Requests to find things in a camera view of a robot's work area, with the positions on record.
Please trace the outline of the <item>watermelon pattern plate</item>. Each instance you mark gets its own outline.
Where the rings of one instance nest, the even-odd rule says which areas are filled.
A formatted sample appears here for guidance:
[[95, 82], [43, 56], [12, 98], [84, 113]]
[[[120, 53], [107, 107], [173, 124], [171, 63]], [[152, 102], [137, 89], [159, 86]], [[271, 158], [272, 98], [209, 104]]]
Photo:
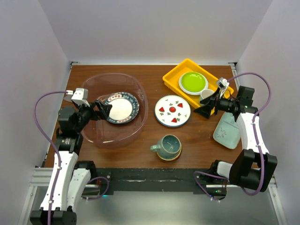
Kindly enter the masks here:
[[182, 97], [167, 95], [159, 99], [155, 105], [156, 119], [164, 126], [176, 128], [184, 125], [191, 116], [191, 107]]

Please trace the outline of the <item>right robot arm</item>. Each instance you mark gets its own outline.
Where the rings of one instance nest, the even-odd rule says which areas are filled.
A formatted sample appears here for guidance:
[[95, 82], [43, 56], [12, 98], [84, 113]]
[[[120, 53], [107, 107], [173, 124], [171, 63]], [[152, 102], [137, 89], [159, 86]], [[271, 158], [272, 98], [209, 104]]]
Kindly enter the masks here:
[[194, 112], [209, 118], [211, 110], [231, 113], [240, 131], [242, 151], [234, 163], [216, 160], [209, 170], [209, 179], [220, 184], [225, 178], [239, 186], [247, 195], [264, 192], [276, 169], [278, 160], [267, 150], [259, 127], [259, 110], [252, 105], [253, 88], [241, 86], [237, 97], [229, 100], [217, 89], [212, 95], [200, 100]]

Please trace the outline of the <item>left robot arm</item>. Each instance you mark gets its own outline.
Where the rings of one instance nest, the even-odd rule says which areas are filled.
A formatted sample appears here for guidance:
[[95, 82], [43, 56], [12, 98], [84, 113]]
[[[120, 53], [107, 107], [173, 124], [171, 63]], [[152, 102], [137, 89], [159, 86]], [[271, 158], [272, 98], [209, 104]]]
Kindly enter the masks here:
[[65, 106], [58, 112], [54, 165], [45, 197], [38, 210], [31, 212], [34, 225], [75, 225], [76, 208], [86, 184], [97, 176], [92, 161], [78, 161], [83, 142], [81, 131], [91, 121], [107, 120], [111, 105], [99, 100], [88, 105]]

